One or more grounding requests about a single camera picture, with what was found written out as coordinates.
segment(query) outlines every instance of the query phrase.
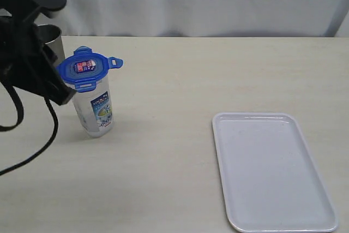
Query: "product label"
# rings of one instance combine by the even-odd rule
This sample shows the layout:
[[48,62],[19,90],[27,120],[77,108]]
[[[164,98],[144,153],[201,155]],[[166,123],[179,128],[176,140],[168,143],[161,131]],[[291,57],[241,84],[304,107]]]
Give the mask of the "product label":
[[78,63],[75,63],[74,65],[75,72],[77,73],[94,71],[95,67],[96,67],[96,62],[94,62],[92,59],[78,62]]
[[91,106],[99,128],[107,127],[113,118],[108,92],[91,101]]

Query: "table surface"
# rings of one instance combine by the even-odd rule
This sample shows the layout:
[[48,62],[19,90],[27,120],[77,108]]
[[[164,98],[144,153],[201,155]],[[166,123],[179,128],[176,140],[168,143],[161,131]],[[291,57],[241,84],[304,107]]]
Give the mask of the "table surface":
[[[286,112],[307,139],[349,230],[349,39],[64,37],[124,59],[109,73],[116,125],[99,139],[72,103],[59,133],[24,168],[0,177],[0,232],[234,232],[222,198],[212,117]],[[25,120],[1,133],[0,168],[51,135],[42,98],[19,92]],[[0,88],[2,124],[15,110]]]

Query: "fabric backdrop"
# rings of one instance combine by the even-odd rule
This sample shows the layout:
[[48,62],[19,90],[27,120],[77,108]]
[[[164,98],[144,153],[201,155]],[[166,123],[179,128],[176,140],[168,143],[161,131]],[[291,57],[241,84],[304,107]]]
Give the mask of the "fabric backdrop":
[[349,0],[68,0],[68,35],[347,36]]

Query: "stainless steel cup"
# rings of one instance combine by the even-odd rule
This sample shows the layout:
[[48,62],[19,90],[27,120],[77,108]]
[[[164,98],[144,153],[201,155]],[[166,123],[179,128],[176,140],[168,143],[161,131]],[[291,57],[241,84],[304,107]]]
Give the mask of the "stainless steel cup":
[[38,28],[42,41],[57,55],[57,60],[53,63],[56,67],[65,60],[62,31],[59,27],[50,24],[38,25]]

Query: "blue lid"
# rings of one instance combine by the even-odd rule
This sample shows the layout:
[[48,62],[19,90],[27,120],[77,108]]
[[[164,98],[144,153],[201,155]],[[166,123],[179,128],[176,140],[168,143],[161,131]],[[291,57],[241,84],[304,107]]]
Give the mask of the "blue lid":
[[119,58],[107,58],[93,53],[89,47],[80,46],[57,70],[64,82],[74,85],[76,91],[83,93],[95,90],[97,81],[104,78],[109,69],[120,68],[122,65],[123,61]]

